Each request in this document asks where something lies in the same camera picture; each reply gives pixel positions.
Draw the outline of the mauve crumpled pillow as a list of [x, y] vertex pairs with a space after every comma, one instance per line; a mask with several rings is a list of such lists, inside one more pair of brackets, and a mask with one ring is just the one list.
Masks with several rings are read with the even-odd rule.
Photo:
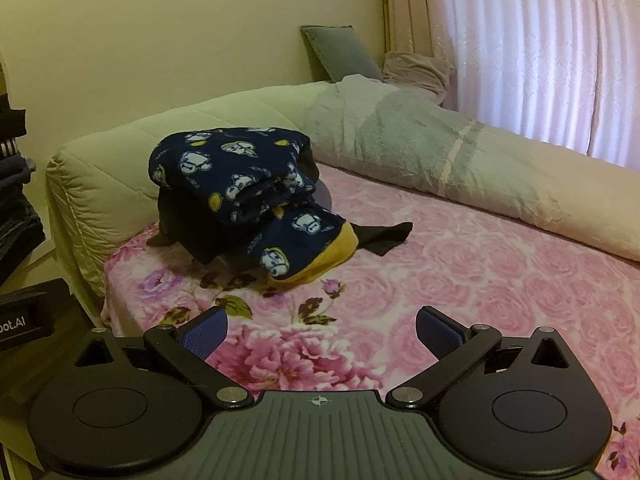
[[402, 88], [421, 89], [437, 105], [448, 94], [454, 69], [447, 60], [414, 52], [387, 52], [383, 80]]

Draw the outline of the pink floral bed sheet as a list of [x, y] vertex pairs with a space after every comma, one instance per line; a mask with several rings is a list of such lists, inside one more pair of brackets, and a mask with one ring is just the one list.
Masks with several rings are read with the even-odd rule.
[[156, 226], [105, 265], [103, 321], [119, 336], [180, 325], [211, 307], [229, 317], [210, 362], [251, 392], [386, 391], [433, 357], [416, 338], [420, 307], [506, 336], [556, 328], [597, 385], [613, 419], [599, 465], [639, 474], [639, 270], [627, 261], [438, 198], [326, 167], [336, 211], [359, 223], [409, 221], [384, 256], [365, 250], [310, 284], [277, 290], [256, 271], [197, 263], [181, 246], [153, 247]]

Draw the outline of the pink sheer curtain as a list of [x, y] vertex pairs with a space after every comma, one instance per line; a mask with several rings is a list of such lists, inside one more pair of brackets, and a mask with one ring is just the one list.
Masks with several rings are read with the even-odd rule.
[[444, 104], [639, 166], [639, 0], [385, 0], [386, 46], [450, 66]]

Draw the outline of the grey pillow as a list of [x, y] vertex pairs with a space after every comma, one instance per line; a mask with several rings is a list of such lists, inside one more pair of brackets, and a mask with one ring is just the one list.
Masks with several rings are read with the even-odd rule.
[[352, 26], [304, 25], [300, 31], [333, 82], [352, 75], [374, 80], [383, 78], [378, 63]]

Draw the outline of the black garment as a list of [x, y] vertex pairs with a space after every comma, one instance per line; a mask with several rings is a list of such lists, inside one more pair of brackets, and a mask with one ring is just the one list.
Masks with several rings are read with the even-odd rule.
[[[168, 247], [180, 243], [202, 263], [209, 263], [219, 255], [240, 254], [229, 247], [231, 229], [215, 226], [213, 213], [204, 204], [193, 203], [189, 195], [161, 188], [157, 208], [160, 215], [158, 233], [148, 239], [148, 246]], [[359, 249], [384, 256], [407, 239], [413, 224], [358, 226], [353, 223], [352, 229], [358, 238]]]

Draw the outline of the navy cartoon print pajama pants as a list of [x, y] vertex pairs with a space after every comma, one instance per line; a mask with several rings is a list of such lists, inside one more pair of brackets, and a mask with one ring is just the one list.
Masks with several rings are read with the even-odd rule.
[[221, 257], [297, 286], [357, 250], [352, 225], [314, 199], [319, 169], [299, 131], [173, 133], [154, 148], [148, 170], [160, 190], [163, 234], [201, 263]]

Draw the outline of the dark folded clothes stack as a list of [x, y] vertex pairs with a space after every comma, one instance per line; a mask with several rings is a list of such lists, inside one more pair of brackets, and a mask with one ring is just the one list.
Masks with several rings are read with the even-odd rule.
[[17, 139], [26, 136], [26, 110], [14, 110], [1, 81], [1, 284], [46, 239], [40, 215], [24, 193], [36, 163], [22, 155]]

